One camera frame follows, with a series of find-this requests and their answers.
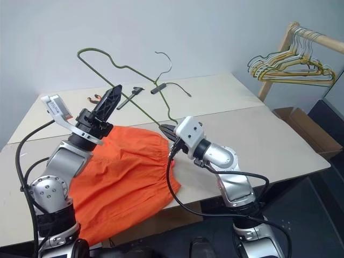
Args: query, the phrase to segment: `white wall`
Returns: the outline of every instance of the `white wall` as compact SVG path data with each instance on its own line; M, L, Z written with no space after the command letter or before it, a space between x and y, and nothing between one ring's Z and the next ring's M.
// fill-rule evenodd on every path
M250 58L275 51L291 21L344 41L343 10L341 0L2 0L0 147L37 94L106 85L77 59L83 47L106 50L152 77L166 66L154 51L164 51L173 60L165 78L231 71L256 94L261 82L246 72ZM102 56L85 56L114 83L144 80ZM317 56L336 71L344 65L332 51L320 48ZM323 92L275 85L266 103L308 111Z

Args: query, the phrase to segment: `dark floor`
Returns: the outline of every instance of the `dark floor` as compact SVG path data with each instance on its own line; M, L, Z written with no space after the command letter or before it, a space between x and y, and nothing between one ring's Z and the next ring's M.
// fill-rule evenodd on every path
M284 195L264 213L270 221L290 228L292 257L344 257L344 249L309 178ZM275 231L283 250L284 236ZM189 257L189 243L196 237L209 239L218 258L237 257L232 244L232 220L207 219L120 246L124 251L148 245L165 257Z

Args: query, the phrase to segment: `black shoe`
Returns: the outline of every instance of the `black shoe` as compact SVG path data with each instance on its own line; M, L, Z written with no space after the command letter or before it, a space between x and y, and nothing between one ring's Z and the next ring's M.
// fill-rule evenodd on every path
M196 238L190 244L190 258L216 258L207 238Z

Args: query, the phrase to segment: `hanger hook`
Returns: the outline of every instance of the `hanger hook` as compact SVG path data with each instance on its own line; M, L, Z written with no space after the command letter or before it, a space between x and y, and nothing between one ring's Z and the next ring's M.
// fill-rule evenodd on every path
M157 79L156 79L155 81L158 81L158 79L160 78L161 75L166 74L166 73L168 73L169 71L171 71L171 69L172 69L172 61L171 61L171 58L170 58L165 52L157 52L157 51L155 51L155 53L156 53L156 54L164 54L164 55L168 58L168 60L169 60L169 62L170 62L170 68L169 68L167 71L163 71L163 72L157 77Z

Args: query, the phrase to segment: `black cable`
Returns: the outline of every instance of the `black cable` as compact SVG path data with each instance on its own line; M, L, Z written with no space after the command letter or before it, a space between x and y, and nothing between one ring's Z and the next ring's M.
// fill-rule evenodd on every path
M278 230L282 231L284 233L284 235L286 236L286 239L287 239L287 242L288 242L288 255L287 255L287 258L291 258L291 253L292 253L292 243L291 243L291 239L290 239L290 236L288 234L288 232L282 228L280 225L278 224L275 224L275 223L272 223L272 222L269 222L267 220L262 220L262 219L258 219L258 218L254 218L254 217L251 217L251 216L246 216L246 215L241 215L241 214L210 214L210 213L202 213L202 212L198 212L198 211L194 211L188 207L186 207L179 199L178 197L176 196L176 194L174 193L173 191L173 188L171 186L171 182L170 182L170 167L171 167L171 162L172 162L172 159L173 157L176 155L176 153L179 151L180 149L178 147L173 147L171 148L171 153L170 155L168 156L168 162L167 162L167 169L166 169L166 181L167 181L167 186L168 186L168 189L170 190L170 193L171 195L173 196L174 200L176 200L177 203L179 203L179 205L195 214L195 215L198 215L198 216L203 216L203 217L232 217L232 218L246 218L248 220L251 220L251 221L254 221L254 222L257 222L257 223L264 223L264 224L267 224L267 225L270 225L272 227L275 227L277 228Z
M242 176L250 176L250 177L256 177L259 179L263 179L265 181L265 185L263 187L261 194L257 197L257 202L259 202L261 200L261 198L263 197L263 195L267 192L269 184L270 184L269 179L265 176L262 176L262 175L253 174L253 173L249 173L249 172L242 172L242 171L216 171L212 167L209 167L209 166L204 166L204 167L209 172L211 172L213 174L217 174L217 175L242 175Z
M241 255L239 254L239 250L238 250L238 248L237 248L237 241L235 240L235 231L233 230L232 231L232 242L233 242L233 246L234 246L234 249L235 249L235 252L236 252L236 255L238 256L238 257L241 257Z
M55 121L52 120L40 127L38 127L36 130L32 131L31 133L29 133L26 137L24 137L23 140L21 140L21 142L19 143L18 147L17 147L17 151L16 151L16 169L17 169L17 174L19 177L19 181L21 184L21 189L24 192L27 204L28 204L28 208L30 210L30 214L31 214L31 219L32 219L32 226L33 226L33 241L34 241L34 251L33 251L33 258L38 257L38 226L37 226L37 221L36 221L36 216L35 216L35 211L34 211L34 207L33 207L33 202L32 202L32 198L31 195L29 193L28 190L28 185L24 180L24 176L23 176L23 172L22 172L22 167L20 165L20 151L22 150L22 147L24 145L24 143L35 133L37 133L38 131L42 130L43 128L51 125L52 123L54 123Z
M44 161L46 161L46 160L48 160L48 159L49 159L49 157L45 157L44 159L41 159L41 160L39 160L39 161L36 161L34 164L32 164L32 165L28 168L28 170L26 171L25 176L24 176L24 181L25 181L26 184L27 184L28 176L30 175L30 172L32 171L32 169L34 169L35 166L37 166L38 164L40 164L40 163L42 163L42 162L44 162Z

